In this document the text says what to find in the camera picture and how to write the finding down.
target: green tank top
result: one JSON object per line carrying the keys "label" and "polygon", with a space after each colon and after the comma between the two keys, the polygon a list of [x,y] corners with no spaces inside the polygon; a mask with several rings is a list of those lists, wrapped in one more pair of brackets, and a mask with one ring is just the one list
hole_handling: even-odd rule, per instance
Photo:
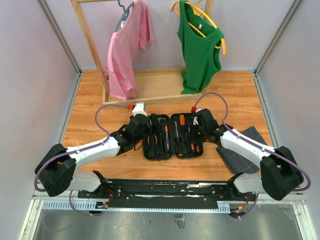
{"label": "green tank top", "polygon": [[[180,26],[177,32],[182,45],[182,54],[186,71],[182,72],[183,88],[181,94],[200,93],[211,81],[215,73],[221,70],[219,61],[221,38],[219,28],[214,28],[200,16],[194,14],[193,8],[180,0]],[[189,23],[206,36],[201,36]]]}

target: table surface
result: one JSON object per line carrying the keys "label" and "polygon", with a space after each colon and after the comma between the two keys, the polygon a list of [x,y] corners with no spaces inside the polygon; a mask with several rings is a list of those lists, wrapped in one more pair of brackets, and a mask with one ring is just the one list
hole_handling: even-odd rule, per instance
{"label": "table surface", "polygon": [[[261,109],[256,86],[250,71],[221,71],[215,74],[204,93],[214,91],[224,96],[229,106],[226,123],[238,131],[255,126],[268,145],[271,140]],[[83,72],[81,83],[72,108],[63,145],[79,146],[104,138],[106,135],[95,124],[94,116],[102,105],[103,86],[95,70]],[[194,101],[180,103],[152,104],[146,106],[148,114],[189,113]],[[217,96],[209,95],[198,104],[209,109],[221,123],[226,113],[225,105]],[[99,123],[109,132],[128,124],[132,112],[125,108],[105,108],[99,113]],[[126,179],[172,179],[172,180],[228,180],[233,174],[216,151],[216,145],[204,143],[201,157],[149,161],[142,150],[129,151],[122,155],[100,159],[80,169],[99,171],[105,178]]]}

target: wooden tray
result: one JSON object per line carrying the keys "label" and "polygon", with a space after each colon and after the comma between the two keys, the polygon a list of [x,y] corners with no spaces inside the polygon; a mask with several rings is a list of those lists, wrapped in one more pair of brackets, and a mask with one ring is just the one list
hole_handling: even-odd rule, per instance
{"label": "wooden tray", "polygon": [[106,96],[103,88],[102,104],[146,104],[177,103],[197,100],[202,93],[181,94],[183,79],[181,72],[185,67],[169,67],[134,71],[134,79],[139,93],[136,99],[122,101],[112,96]]}

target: wall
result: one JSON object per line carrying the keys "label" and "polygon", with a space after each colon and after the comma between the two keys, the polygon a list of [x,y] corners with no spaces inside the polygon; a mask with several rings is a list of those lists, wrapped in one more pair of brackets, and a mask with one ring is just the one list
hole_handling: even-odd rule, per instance
{"label": "wall", "polygon": [[320,2],[305,0],[259,74],[276,135],[312,179],[305,193],[320,236]]}
{"label": "wall", "polygon": [[34,169],[58,140],[76,73],[35,0],[0,1],[1,239],[18,239]]}
{"label": "wall", "polygon": [[[138,52],[135,69],[184,66],[177,36],[179,17],[171,12],[176,0],[144,0],[148,6],[156,42]],[[47,0],[77,62],[82,69],[95,69],[86,40],[70,0]],[[128,6],[132,0],[122,0]],[[212,19],[225,35],[227,55],[220,55],[224,70],[253,70],[270,44],[293,0],[216,0]],[[205,0],[201,9],[205,9]],[[112,33],[121,17],[117,1],[83,3],[101,61],[107,64]]]}

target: tool case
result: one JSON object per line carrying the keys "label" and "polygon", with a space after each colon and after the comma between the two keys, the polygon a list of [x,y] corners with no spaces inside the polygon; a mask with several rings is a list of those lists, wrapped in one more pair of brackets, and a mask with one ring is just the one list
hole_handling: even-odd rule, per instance
{"label": "tool case", "polygon": [[151,161],[197,158],[204,152],[203,144],[195,144],[195,117],[192,113],[150,116],[152,135],[143,140],[143,155]]}

